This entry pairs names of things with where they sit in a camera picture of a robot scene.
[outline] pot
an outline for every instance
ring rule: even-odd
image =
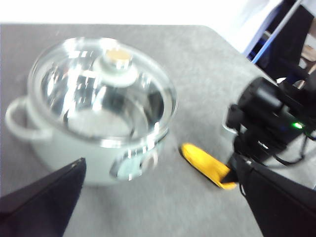
[[[19,108],[26,127],[14,120]],[[85,183],[107,185],[157,164],[176,108],[174,86],[153,59],[115,39],[75,38],[36,60],[28,95],[11,102],[5,122],[50,169],[84,157]]]

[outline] gray table surface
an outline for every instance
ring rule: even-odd
[[[118,39],[156,59],[176,86],[179,108],[157,168],[131,182],[84,187],[65,237],[262,236],[239,190],[217,188],[178,152],[181,143],[192,142],[226,162],[232,145],[220,136],[222,118],[244,87],[263,75],[214,31],[127,25],[1,25],[0,30],[1,121],[10,101],[27,93],[36,57],[67,38]],[[311,161],[280,172],[313,187],[315,168]],[[14,138],[2,122],[1,195],[48,173],[30,145]]]

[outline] glass lid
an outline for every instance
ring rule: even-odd
[[[49,48],[34,63],[28,90],[53,126],[110,146],[166,133],[177,107],[158,63],[109,38],[68,39]]]

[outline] yellow object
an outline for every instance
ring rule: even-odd
[[[218,187],[222,189],[233,189],[236,187],[236,183],[234,182],[225,184],[220,182],[228,174],[230,169],[202,149],[193,144],[184,143],[181,146],[181,151],[184,158],[191,165],[212,180]]]

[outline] white pot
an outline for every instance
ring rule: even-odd
[[[71,41],[73,48],[70,47],[71,49],[64,50],[65,46],[69,47],[69,41]],[[64,65],[67,65],[67,68],[76,66],[74,62],[78,62],[76,60],[74,61],[73,58],[68,62],[68,59],[63,57],[63,64],[61,64],[61,66],[54,66],[55,68],[58,68],[59,71],[62,66],[64,67],[62,68],[64,74],[59,82],[56,82],[59,79],[56,79],[57,77],[54,76],[57,73],[57,69],[52,73],[53,76],[50,78],[48,78],[46,74],[43,77],[43,72],[47,70],[47,65],[49,65],[46,63],[47,60],[53,57],[53,55],[56,55],[56,51],[61,47],[63,49],[63,55],[72,55],[72,57],[75,57],[78,53],[74,52],[79,51],[79,55],[82,54],[82,52],[89,53],[88,49],[91,49],[91,45],[100,45],[100,39],[88,39],[87,41],[89,46],[87,49],[84,48],[85,41],[82,38],[71,39],[51,48],[39,57],[29,75],[29,95],[20,97],[9,105],[5,115],[5,122],[9,130],[15,136],[21,140],[31,142],[38,157],[52,170],[59,169],[74,160],[83,157],[86,159],[87,163],[85,177],[86,184],[108,185],[121,180],[131,180],[134,177],[142,175],[142,173],[149,167],[155,167],[157,164],[158,153],[162,147],[163,138],[168,131],[166,125],[177,107],[173,86],[169,84],[169,90],[166,90],[165,85],[162,84],[163,86],[160,87],[160,83],[157,83],[157,90],[154,92],[157,94],[157,91],[161,88],[163,89],[159,92],[158,100],[160,104],[158,105],[160,107],[158,108],[160,108],[160,112],[158,113],[158,120],[155,121],[153,119],[154,116],[151,118],[150,115],[148,115],[150,111],[146,111],[146,108],[141,105],[141,102],[143,101],[144,106],[149,108],[148,98],[151,100],[155,95],[152,96],[152,94],[149,94],[149,90],[146,90],[146,93],[143,93],[142,90],[134,93],[134,90],[135,88],[142,87],[144,82],[143,77],[145,75],[143,71],[141,72],[142,74],[140,74],[139,71],[136,72],[136,70],[142,70],[141,67],[138,67],[137,63],[143,63],[145,61],[146,64],[149,63],[149,67],[147,68],[150,68],[150,66],[153,65],[156,67],[156,63],[150,61],[149,58],[144,58],[145,56],[139,51],[134,51],[134,49],[131,49],[126,45],[122,46],[122,44],[120,44],[120,47],[126,47],[128,53],[132,54],[133,57],[139,57],[138,61],[136,60],[135,65],[132,65],[132,67],[134,67],[132,70],[134,71],[129,71],[129,69],[126,68],[131,66],[125,65],[126,68],[123,68],[124,72],[122,73],[124,78],[120,80],[120,84],[115,84],[115,80],[111,81],[112,77],[109,77],[109,75],[106,74],[106,71],[100,72],[102,66],[100,66],[99,64],[101,63],[98,62],[98,67],[95,68],[97,68],[96,70],[99,74],[93,81],[93,90],[98,91],[96,95],[91,93],[90,89],[92,87],[90,88],[90,84],[87,82],[87,80],[91,78],[87,77],[84,82],[80,84],[78,83],[80,77],[82,77],[82,74],[85,72],[81,71],[79,77],[75,78],[75,87],[72,85],[69,86],[69,81],[72,78],[70,77],[69,72],[64,72]],[[118,44],[116,40],[112,39],[110,43]],[[152,83],[150,84],[152,86],[153,83],[157,82],[153,77],[155,73],[149,72],[149,75],[149,83]],[[137,78],[132,78],[132,80],[130,80],[129,77],[131,76],[136,76]],[[116,73],[115,77],[116,80],[118,80],[118,77],[121,77],[121,74]],[[66,80],[65,78],[67,79],[67,86],[61,87],[62,80]],[[55,86],[57,88],[55,92],[57,96],[54,95],[55,97],[53,98],[47,96],[47,88],[49,88],[49,86],[45,87],[45,83],[48,85],[49,83],[52,83],[53,86],[51,87]],[[100,101],[97,101],[97,97],[100,96],[102,89],[106,91],[102,94],[104,96],[104,98],[102,98],[102,103],[110,103],[110,105],[105,106],[102,104],[102,108],[95,109],[96,104],[100,103]],[[131,90],[134,93],[134,97],[129,96]],[[60,91],[66,91],[66,95],[63,95],[63,104],[60,106],[60,109],[59,107],[58,109],[66,112],[58,111],[60,114],[57,114],[54,111],[54,108],[56,107],[54,100],[57,101],[59,98],[58,96],[61,93]],[[80,102],[78,102],[78,100],[75,101],[76,96],[82,96],[83,94],[85,95],[83,101],[91,101],[88,105],[84,104],[84,107],[81,103],[82,98],[80,98]],[[14,121],[14,112],[18,108],[25,110],[28,118],[28,127],[22,127]],[[108,110],[113,109],[115,109],[115,114],[109,114]],[[143,113],[142,116],[146,116],[144,120],[138,115],[140,112]],[[132,130],[131,132],[129,131],[129,136],[127,137],[124,137],[125,124],[127,124],[127,126],[131,124],[132,126]],[[108,136],[108,133],[110,133],[110,135],[119,134],[119,136]]]

